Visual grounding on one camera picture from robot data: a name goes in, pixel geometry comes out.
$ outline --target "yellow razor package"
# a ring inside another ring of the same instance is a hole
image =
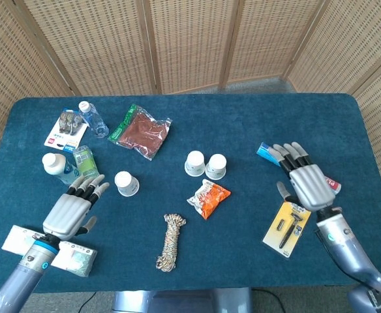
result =
[[[284,202],[270,225],[263,242],[289,258],[311,212],[291,202]]]

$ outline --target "robotic arm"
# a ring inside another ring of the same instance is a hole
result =
[[[81,176],[58,199],[42,224],[45,236],[33,243],[0,289],[0,313],[19,312],[57,256],[60,241],[88,233],[95,225],[96,217],[92,216],[81,227],[92,206],[109,187],[109,183],[99,186],[103,179],[103,175],[86,180]]]
[[[381,313],[381,273],[366,255],[335,199],[321,169],[313,164],[300,144],[274,145],[275,157],[294,187],[300,203],[316,212],[318,236],[339,269],[360,285],[348,294],[357,313]]]

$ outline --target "metal base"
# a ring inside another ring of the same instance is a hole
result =
[[[363,285],[359,285],[348,293],[348,302],[354,309],[354,312],[360,313],[379,313],[381,312],[381,293],[371,293],[375,302],[378,304],[378,308],[372,304],[369,298],[369,289]]]
[[[252,313],[250,288],[117,291],[112,313]]]

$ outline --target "robot finger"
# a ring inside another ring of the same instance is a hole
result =
[[[93,178],[88,178],[88,179],[85,179],[85,181],[83,181],[83,183],[79,186],[79,188],[76,190],[76,192],[74,193],[74,195],[76,197],[80,197],[86,190],[87,186],[89,186],[89,184],[91,183],[91,181],[93,181]]]
[[[308,152],[306,152],[304,148],[302,148],[302,146],[298,144],[298,142],[292,142],[292,147],[301,155],[302,160],[306,163],[306,165],[312,164],[312,160],[309,157]]]
[[[294,162],[298,164],[299,167],[307,165],[306,162],[303,160],[302,156],[300,153],[293,148],[289,143],[286,143],[283,145],[284,148],[289,151],[291,157],[294,159]]]
[[[96,177],[94,180],[92,180],[89,186],[86,188],[85,192],[82,194],[82,198],[88,199],[88,197],[90,197],[90,195],[93,193],[95,188],[98,187],[99,183],[103,181],[104,178],[105,178],[105,175],[101,174],[98,177]]]
[[[103,183],[99,187],[95,189],[92,195],[87,199],[92,205],[95,204],[96,201],[99,200],[100,196],[104,193],[106,189],[110,186],[109,183]]]
[[[287,191],[285,185],[281,181],[278,181],[276,186],[277,186],[277,190],[279,191],[279,194],[281,194],[284,201],[291,202],[291,203],[302,206],[299,198],[297,196],[291,195],[289,193],[289,191]]]
[[[285,174],[288,177],[290,177],[289,173],[293,170],[293,168],[291,167],[289,161],[285,159],[278,151],[274,150],[274,148],[272,147],[269,147],[267,151],[269,151],[270,155],[277,160]]]
[[[92,216],[85,225],[79,228],[75,236],[83,235],[84,233],[89,233],[91,229],[93,228],[93,226],[95,226],[96,222],[97,222],[97,217]]]
[[[79,188],[79,186],[83,183],[85,180],[85,177],[83,175],[79,176],[73,184],[69,186],[69,189],[67,190],[66,194],[74,194],[76,190]]]
[[[293,156],[291,155],[291,152],[281,145],[277,145],[276,143],[273,145],[274,150],[278,151],[287,161],[289,162],[292,169],[296,169],[299,167],[299,164],[294,160]]]

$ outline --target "battery package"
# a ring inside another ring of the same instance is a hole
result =
[[[77,111],[64,109],[44,145],[72,153],[79,146],[86,129],[87,124]]]
[[[311,212],[291,202],[284,202],[263,238],[273,250],[289,258],[302,235]]]
[[[2,245],[2,250],[23,256],[31,248],[34,241],[43,235],[43,233],[13,225]],[[89,276],[93,261],[98,253],[96,250],[68,241],[61,241],[59,248],[60,251],[52,262],[52,266],[81,277]]]

